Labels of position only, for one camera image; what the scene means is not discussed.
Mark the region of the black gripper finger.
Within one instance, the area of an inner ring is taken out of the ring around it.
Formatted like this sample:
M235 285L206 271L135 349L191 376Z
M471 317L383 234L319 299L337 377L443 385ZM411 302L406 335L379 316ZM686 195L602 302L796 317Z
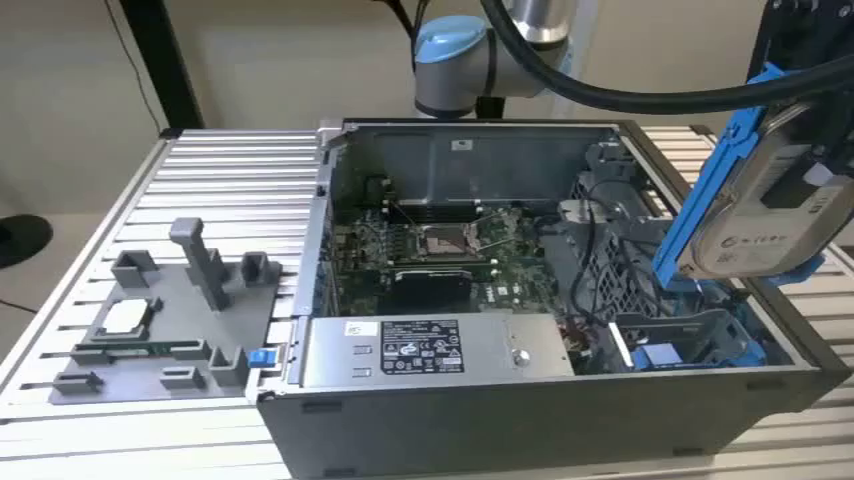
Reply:
M853 95L829 95L809 107L790 140L806 150L764 194L768 208L798 208L836 176L853 177Z

